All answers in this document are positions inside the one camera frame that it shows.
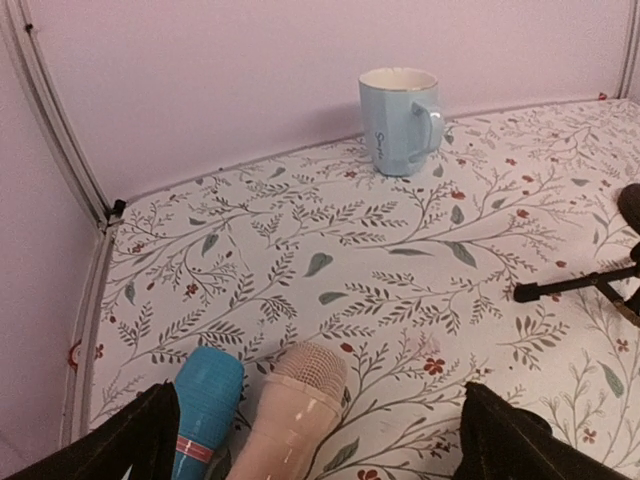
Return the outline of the beige pink microphone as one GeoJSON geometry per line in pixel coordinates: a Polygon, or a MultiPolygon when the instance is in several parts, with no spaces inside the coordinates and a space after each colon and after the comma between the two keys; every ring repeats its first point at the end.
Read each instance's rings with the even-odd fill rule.
{"type": "Polygon", "coordinates": [[[302,479],[339,423],[346,362],[313,342],[294,345],[265,380],[251,432],[230,479],[302,479]]]}

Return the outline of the blue microphone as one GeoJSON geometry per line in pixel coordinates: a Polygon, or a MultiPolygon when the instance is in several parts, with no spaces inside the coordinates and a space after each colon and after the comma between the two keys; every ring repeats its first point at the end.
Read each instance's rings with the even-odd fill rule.
{"type": "Polygon", "coordinates": [[[172,477],[202,479],[231,428],[244,367],[230,354],[200,346],[176,375],[180,423],[172,477]]]}

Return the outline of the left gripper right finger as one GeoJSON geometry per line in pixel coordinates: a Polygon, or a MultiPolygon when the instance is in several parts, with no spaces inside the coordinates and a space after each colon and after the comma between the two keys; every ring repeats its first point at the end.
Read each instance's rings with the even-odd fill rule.
{"type": "Polygon", "coordinates": [[[618,479],[620,473],[556,439],[539,415],[486,385],[465,384],[462,460],[455,479],[618,479]]]}

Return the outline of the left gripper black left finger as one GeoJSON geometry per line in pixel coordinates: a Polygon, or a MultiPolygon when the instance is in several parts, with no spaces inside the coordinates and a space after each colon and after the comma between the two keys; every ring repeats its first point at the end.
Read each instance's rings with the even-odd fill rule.
{"type": "Polygon", "coordinates": [[[88,435],[10,477],[170,479],[179,422],[174,384],[156,383],[88,435]]]}

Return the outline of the black tripod shockmount stand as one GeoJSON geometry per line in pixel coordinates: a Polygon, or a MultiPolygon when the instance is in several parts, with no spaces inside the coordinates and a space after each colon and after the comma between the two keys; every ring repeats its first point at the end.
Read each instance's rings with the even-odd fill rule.
{"type": "MultiPolygon", "coordinates": [[[[627,225],[639,233],[639,184],[624,187],[617,199],[617,208],[627,225]]],[[[542,296],[578,290],[587,287],[596,288],[615,309],[632,325],[639,327],[639,289],[625,299],[612,285],[614,281],[639,277],[639,244],[630,252],[632,265],[607,272],[593,272],[589,275],[540,285],[538,283],[518,284],[513,291],[517,303],[538,301],[542,296]]]]}

